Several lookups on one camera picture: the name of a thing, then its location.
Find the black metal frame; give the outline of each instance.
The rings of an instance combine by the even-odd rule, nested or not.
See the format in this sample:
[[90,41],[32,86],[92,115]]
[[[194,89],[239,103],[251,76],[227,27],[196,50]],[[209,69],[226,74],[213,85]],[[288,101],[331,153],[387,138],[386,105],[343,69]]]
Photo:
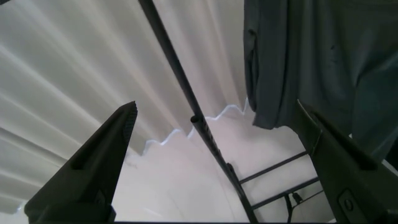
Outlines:
[[146,18],[149,21],[150,26],[152,27],[152,30],[155,33],[155,36],[157,40],[159,41],[160,46],[162,47],[162,50],[175,74],[175,77],[178,80],[178,83],[184,92],[184,95],[186,99],[189,102],[189,105],[191,109],[193,110],[194,116],[191,118],[191,122],[198,131],[200,137],[202,140],[205,142],[207,147],[209,148],[210,152],[216,159],[217,163],[220,165],[222,170],[224,171],[225,175],[233,185],[236,193],[239,196],[239,199],[243,205],[243,208],[249,218],[249,221],[251,223],[258,223],[258,220],[254,214],[254,211],[264,205],[267,205],[268,203],[271,203],[277,199],[280,198],[285,198],[286,200],[286,205],[287,205],[287,210],[288,210],[288,223],[290,223],[290,220],[292,218],[292,212],[294,207],[292,206],[292,203],[290,201],[289,194],[293,194],[295,191],[302,189],[310,184],[313,184],[318,181],[318,177],[313,178],[311,180],[308,180],[302,184],[299,184],[295,187],[292,187],[291,189],[288,189],[280,194],[277,194],[271,198],[265,199],[255,205],[251,205],[248,198],[246,197],[246,194],[242,188],[242,184],[259,177],[263,174],[266,174],[282,165],[285,165],[289,162],[292,162],[302,156],[307,155],[307,152],[301,152],[300,154],[297,154],[296,156],[293,156],[289,159],[286,159],[278,164],[275,164],[271,167],[268,167],[256,174],[253,174],[249,177],[246,177],[242,180],[239,180],[233,166],[230,163],[225,162],[223,156],[221,155],[221,151],[218,149],[215,140],[213,138],[213,135],[211,134],[211,131],[207,125],[206,119],[200,109],[199,103],[195,97],[195,94],[193,93],[193,90],[191,88],[191,85],[189,84],[188,78],[185,75],[185,72],[181,66],[181,63],[177,57],[177,54],[174,51],[173,45],[169,39],[169,36],[164,28],[164,25],[159,17],[159,13],[157,12],[157,9],[153,3],[152,0],[139,0],[139,3],[144,11],[144,14],[146,15]]

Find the hanging garment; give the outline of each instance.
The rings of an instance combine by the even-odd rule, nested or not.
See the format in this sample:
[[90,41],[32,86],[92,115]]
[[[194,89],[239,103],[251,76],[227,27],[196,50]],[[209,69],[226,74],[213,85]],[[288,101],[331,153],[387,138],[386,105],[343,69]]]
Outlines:
[[296,99],[381,161],[398,136],[398,1],[244,3],[254,125],[288,126]]

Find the dark gray cloth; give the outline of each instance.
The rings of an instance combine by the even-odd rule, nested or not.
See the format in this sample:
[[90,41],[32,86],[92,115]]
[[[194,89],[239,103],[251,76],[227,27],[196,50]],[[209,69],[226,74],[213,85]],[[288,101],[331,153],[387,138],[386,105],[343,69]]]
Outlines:
[[254,125],[300,99],[378,160],[398,137],[398,1],[245,0],[244,59]]

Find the clothes rack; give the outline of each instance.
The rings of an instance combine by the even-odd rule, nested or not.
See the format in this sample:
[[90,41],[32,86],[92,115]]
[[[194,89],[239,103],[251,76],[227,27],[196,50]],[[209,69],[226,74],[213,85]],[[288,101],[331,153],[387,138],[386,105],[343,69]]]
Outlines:
[[221,154],[221,151],[217,147],[214,137],[211,134],[211,131],[207,125],[206,119],[201,111],[200,105],[195,97],[195,94],[193,93],[193,90],[188,81],[188,78],[185,75],[184,69],[182,68],[181,63],[177,57],[177,54],[174,51],[172,43],[169,39],[169,36],[167,35],[167,32],[162,23],[162,20],[160,19],[159,13],[157,12],[157,9],[154,5],[153,0],[139,0],[139,4],[141,5],[146,18],[148,19],[149,24],[152,27],[152,30],[154,31],[154,34],[155,34],[160,46],[162,47],[162,50],[167,58],[167,61],[169,62],[170,66],[174,72],[174,75],[177,78],[178,84],[180,85],[180,87],[181,87],[186,99],[188,100],[188,103],[189,103],[193,113],[194,113],[194,116],[191,118],[191,122],[192,122],[193,126],[198,131],[200,137],[205,142],[206,146],[210,150],[213,157],[216,159],[218,165],[220,165],[221,169],[227,176],[228,180],[233,185],[233,187],[234,187],[236,193],[238,194],[238,197],[242,203],[244,211],[246,212],[246,215],[248,216],[249,221],[251,223],[258,223],[258,219],[256,218],[256,216],[254,214],[254,211],[256,209],[261,208],[277,199],[285,198],[286,206],[287,206],[287,210],[288,210],[288,214],[289,214],[288,223],[290,223],[294,207],[292,206],[289,195],[294,194],[296,191],[319,181],[318,177],[310,179],[302,184],[292,187],[291,189],[285,190],[273,197],[270,197],[268,199],[265,199],[265,200],[255,204],[255,205],[250,204],[250,202],[242,188],[242,184],[244,184],[252,179],[255,179],[256,177],[259,177],[263,174],[266,174],[278,167],[288,164],[298,158],[301,158],[301,157],[307,155],[307,152],[301,152],[300,154],[297,154],[296,156],[293,156],[293,157],[286,159],[280,163],[277,163],[271,167],[261,170],[253,175],[250,175],[249,177],[239,180],[238,176],[236,175],[236,173],[234,171],[233,166],[224,160],[224,158]]

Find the rack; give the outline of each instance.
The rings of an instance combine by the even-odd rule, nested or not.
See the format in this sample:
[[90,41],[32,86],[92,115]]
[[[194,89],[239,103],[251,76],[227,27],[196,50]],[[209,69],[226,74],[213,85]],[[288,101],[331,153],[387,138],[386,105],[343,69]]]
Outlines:
[[199,103],[195,97],[195,94],[192,91],[191,85],[189,84],[188,78],[185,75],[185,72],[181,66],[181,63],[177,57],[177,54],[174,51],[174,48],[169,39],[169,36],[167,35],[164,25],[159,17],[159,13],[157,12],[157,9],[155,8],[153,0],[139,0],[139,3],[144,11],[144,14],[146,15],[146,18],[149,21],[150,26],[152,27],[152,30],[155,33],[157,40],[159,41],[160,46],[162,47],[162,50],[163,50],[170,66],[174,72],[175,77],[178,80],[178,84],[180,85],[182,91],[184,92],[184,95],[185,95],[186,99],[188,100],[188,103],[194,113],[194,116],[191,118],[191,122],[192,122],[193,126],[198,131],[200,137],[205,142],[206,146],[210,150],[213,157],[216,159],[218,165],[220,165],[221,169],[227,176],[228,180],[233,185],[233,187],[234,187],[236,193],[238,194],[239,199],[243,205],[244,211],[246,212],[246,215],[249,218],[249,221],[251,223],[258,223],[258,220],[254,214],[255,210],[257,210],[258,208],[261,208],[277,199],[285,198],[287,211],[289,214],[288,223],[290,223],[291,218],[292,218],[293,209],[295,208],[295,206],[294,207],[292,206],[289,195],[293,194],[293,198],[295,199],[297,205],[306,201],[307,199],[302,200],[300,198],[300,196],[298,196],[295,192],[308,186],[308,185],[311,185],[311,184],[319,181],[318,177],[310,179],[302,184],[292,187],[291,189],[285,190],[284,192],[281,192],[273,197],[267,198],[267,199],[265,199],[257,204],[254,204],[254,205],[250,204],[250,202],[249,202],[248,198],[246,197],[246,194],[242,188],[242,184],[244,184],[252,179],[255,179],[256,177],[259,177],[263,174],[266,174],[278,167],[288,164],[300,157],[303,157],[303,156],[307,155],[307,152],[301,152],[300,154],[297,154],[296,156],[293,156],[293,157],[286,159],[278,164],[268,167],[268,168],[266,168],[262,171],[259,171],[253,175],[250,175],[249,177],[239,180],[238,176],[236,175],[236,173],[234,171],[233,166],[230,163],[225,162],[223,156],[221,155],[221,151],[217,147],[214,137],[211,134],[211,131],[207,125],[206,119],[201,111]]

